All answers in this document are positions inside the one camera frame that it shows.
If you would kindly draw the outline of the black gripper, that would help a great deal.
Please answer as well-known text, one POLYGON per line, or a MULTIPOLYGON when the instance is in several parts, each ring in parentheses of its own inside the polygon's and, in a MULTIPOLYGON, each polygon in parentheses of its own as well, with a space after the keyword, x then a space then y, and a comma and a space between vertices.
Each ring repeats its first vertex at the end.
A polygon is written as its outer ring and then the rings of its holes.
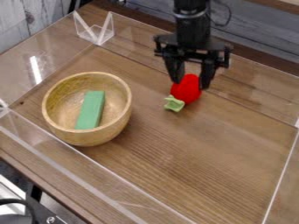
POLYGON ((174 33, 154 36, 155 55, 164 60, 174 83, 184 76, 184 62, 200 63, 200 88, 208 89, 219 67, 230 67, 232 47, 211 36, 211 16, 207 11, 195 14, 175 13, 174 33))

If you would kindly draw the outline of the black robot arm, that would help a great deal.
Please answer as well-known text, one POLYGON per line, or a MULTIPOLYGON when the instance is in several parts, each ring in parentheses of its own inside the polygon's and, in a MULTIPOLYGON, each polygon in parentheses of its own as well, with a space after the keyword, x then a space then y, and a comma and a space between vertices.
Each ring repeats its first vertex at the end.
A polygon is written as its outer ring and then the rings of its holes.
POLYGON ((199 89, 206 90, 220 67, 230 67, 234 46, 211 36, 211 0, 174 0, 175 33, 154 36, 175 84, 183 81, 184 62, 200 64, 199 89))

